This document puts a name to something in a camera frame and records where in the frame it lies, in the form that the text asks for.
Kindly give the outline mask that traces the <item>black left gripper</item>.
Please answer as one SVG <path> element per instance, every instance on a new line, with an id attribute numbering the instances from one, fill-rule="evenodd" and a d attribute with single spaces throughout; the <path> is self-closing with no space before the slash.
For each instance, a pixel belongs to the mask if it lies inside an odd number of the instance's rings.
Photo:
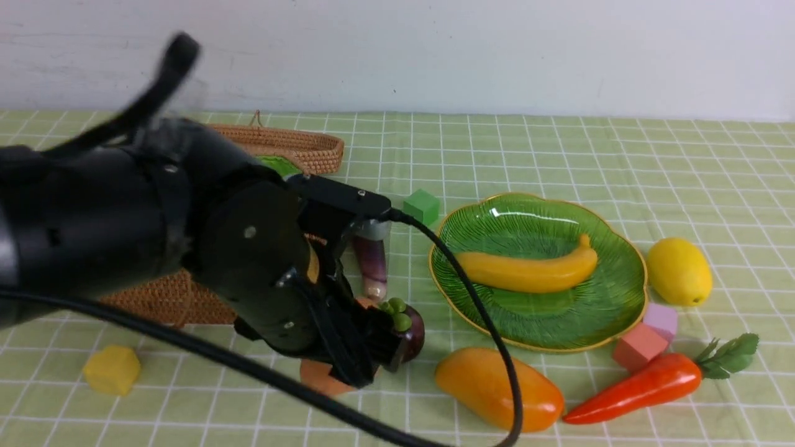
<path id="1" fill-rule="evenodd" d="M 313 248 L 295 260 L 247 261 L 234 284 L 234 307 L 250 338 L 323 363 L 349 387 L 372 384 L 381 369 L 397 371 L 410 351 L 395 318 L 354 298 L 340 263 Z"/>

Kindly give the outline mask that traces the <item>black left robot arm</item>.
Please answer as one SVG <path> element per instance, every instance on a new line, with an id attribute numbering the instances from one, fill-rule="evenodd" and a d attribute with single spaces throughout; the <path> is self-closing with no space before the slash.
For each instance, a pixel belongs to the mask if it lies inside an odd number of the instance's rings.
<path id="1" fill-rule="evenodd" d="M 408 343 L 354 298 L 340 255 L 390 207 L 325 176 L 282 176 L 187 119 L 63 160 L 11 147 L 2 289 L 98 300 L 183 269 L 233 309 L 242 336 L 365 387 Z"/>

